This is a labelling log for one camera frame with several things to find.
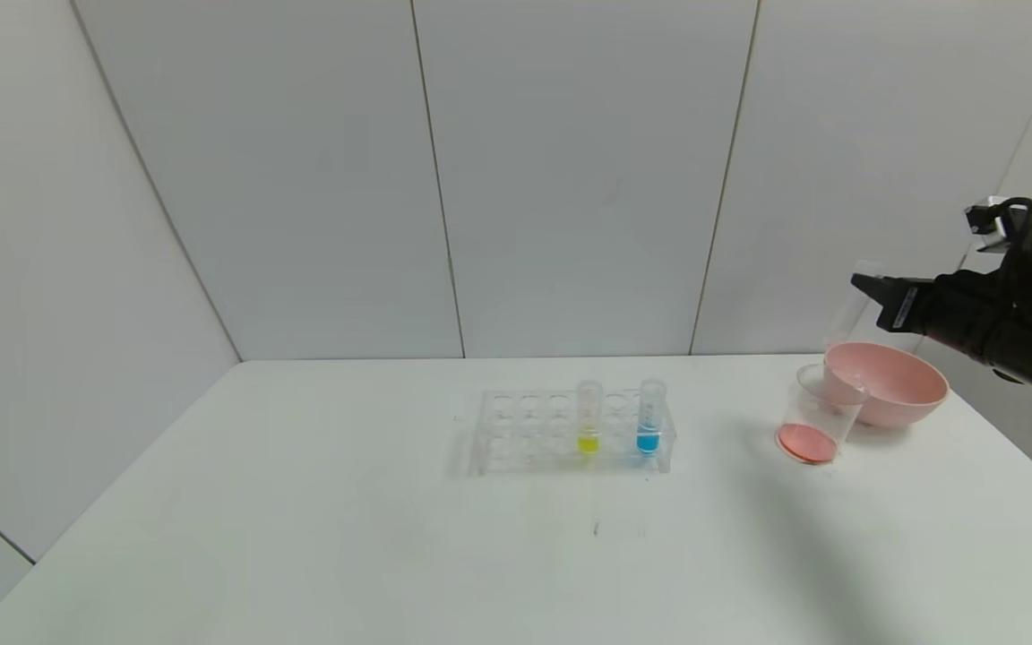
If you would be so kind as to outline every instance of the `test tube rack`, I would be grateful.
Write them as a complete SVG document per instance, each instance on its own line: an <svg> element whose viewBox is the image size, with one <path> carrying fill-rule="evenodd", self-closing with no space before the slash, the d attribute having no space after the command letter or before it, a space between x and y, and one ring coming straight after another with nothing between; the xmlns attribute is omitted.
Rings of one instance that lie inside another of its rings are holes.
<svg viewBox="0 0 1032 645"><path fill-rule="evenodd" d="M487 391L472 442L472 473L671 471L676 424L667 401L655 428L659 445L644 454L639 437L640 392L606 391L594 452L579 450L576 390Z"/></svg>

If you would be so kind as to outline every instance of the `yellow liquid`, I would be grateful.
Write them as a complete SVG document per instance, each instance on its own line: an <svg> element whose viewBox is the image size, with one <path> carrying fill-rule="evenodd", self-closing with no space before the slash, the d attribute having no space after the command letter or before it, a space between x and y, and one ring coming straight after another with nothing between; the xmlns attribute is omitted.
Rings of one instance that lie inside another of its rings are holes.
<svg viewBox="0 0 1032 645"><path fill-rule="evenodd" d="M580 428L579 448L580 452L584 454L591 454L594 452L599 452L600 436L598 436L598 433L594 433L593 427Z"/></svg>

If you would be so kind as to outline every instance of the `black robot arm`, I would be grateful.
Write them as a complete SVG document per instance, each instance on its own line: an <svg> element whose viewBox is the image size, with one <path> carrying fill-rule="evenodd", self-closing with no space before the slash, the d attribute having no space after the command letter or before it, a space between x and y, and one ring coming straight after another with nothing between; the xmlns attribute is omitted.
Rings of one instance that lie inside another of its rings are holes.
<svg viewBox="0 0 1032 645"><path fill-rule="evenodd" d="M881 329L929 336L1032 384L1032 200L991 197L967 220L986 244L980 252L1004 254L993 272L960 269L933 281L856 273L851 284L881 305Z"/></svg>

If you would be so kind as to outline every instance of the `pink bowl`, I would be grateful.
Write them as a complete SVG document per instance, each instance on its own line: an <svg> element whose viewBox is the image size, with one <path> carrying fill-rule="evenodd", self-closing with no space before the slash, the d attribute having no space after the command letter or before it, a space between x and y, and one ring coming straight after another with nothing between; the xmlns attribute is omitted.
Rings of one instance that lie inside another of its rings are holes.
<svg viewBox="0 0 1032 645"><path fill-rule="evenodd" d="M893 347L841 343L828 349L826 362L836 376L866 386L871 396L859 413L864 424L912 424L934 412L949 393L946 377L933 364Z"/></svg>

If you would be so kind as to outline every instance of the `white table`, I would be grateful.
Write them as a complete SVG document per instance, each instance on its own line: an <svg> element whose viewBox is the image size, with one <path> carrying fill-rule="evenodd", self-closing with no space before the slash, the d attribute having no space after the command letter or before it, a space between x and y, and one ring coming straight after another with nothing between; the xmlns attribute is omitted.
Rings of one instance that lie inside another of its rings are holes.
<svg viewBox="0 0 1032 645"><path fill-rule="evenodd" d="M950 396L832 465L815 356L244 363L0 605L1 642L1032 642L1032 464ZM665 475L466 477L484 389L659 377Z"/></svg>

